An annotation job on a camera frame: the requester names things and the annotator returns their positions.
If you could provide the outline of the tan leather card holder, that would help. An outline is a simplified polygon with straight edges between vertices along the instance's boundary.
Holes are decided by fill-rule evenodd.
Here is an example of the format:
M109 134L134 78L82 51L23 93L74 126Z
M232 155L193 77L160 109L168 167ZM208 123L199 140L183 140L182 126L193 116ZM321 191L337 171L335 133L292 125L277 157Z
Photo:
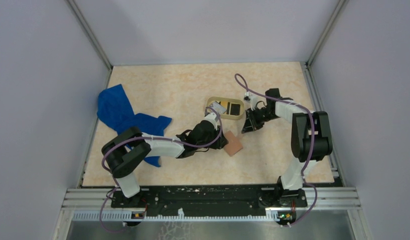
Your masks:
M243 145L240 140L231 131L225 132L225 138L228 143L223 147L223 149L230 157L234 156L243 149Z

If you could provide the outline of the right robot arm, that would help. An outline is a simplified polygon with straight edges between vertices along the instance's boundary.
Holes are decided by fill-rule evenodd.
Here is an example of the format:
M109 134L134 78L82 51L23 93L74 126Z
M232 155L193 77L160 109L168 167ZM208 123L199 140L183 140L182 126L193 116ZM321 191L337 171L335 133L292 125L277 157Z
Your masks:
M279 177L280 189L274 192L275 202L287 206L294 199L293 191L302 188L310 169L332 153L333 143L328 114L311 111L289 97L281 97L279 89L265 92L266 104L259 108L259 100L250 91L245 93L246 119L243 134L261 129L268 121L284 119L291 127L291 150L294 156L289 167Z

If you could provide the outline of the beige oval tray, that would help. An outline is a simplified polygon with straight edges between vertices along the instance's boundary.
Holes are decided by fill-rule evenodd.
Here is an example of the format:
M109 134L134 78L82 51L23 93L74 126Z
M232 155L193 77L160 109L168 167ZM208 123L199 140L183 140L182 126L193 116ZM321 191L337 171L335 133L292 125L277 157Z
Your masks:
M221 104L223 107L225 107L227 109L227 111L224 114L220 114L222 119L228 119L228 120L239 120L242 118L243 113L245 112L244 110L244 103L239 100L239 99L234 99L234 98L226 98L226 97L219 97L219 96L212 96L210 98L208 98L206 106L209 107L209 105L212 102L218 102L219 104ZM229 108L230 108L230 104L234 103L234 104L240 104L241 105L241 112L239 116L233 116L233 115L229 115Z

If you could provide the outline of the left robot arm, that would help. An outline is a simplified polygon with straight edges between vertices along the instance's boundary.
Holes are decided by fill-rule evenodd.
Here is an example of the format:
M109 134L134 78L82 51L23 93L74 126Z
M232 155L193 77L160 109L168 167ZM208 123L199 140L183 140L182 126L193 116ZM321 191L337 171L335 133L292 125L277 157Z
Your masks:
M228 142L221 126L210 120L202 120L193 129L175 137L150 135L131 127L102 147L102 162L121 189L124 202L136 207L141 204L143 194L134 170L146 158L183 159L193 156L199 149L220 150Z

